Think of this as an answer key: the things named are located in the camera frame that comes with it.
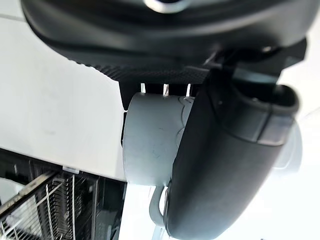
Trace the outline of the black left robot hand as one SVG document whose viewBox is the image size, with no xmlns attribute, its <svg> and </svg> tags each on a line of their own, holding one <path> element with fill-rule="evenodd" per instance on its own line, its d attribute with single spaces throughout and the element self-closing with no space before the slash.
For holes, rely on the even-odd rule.
<svg viewBox="0 0 320 240">
<path fill-rule="evenodd" d="M 227 230 L 289 143 L 317 0 L 23 0 L 48 47 L 118 82 L 129 183 L 180 240 Z"/>
</svg>

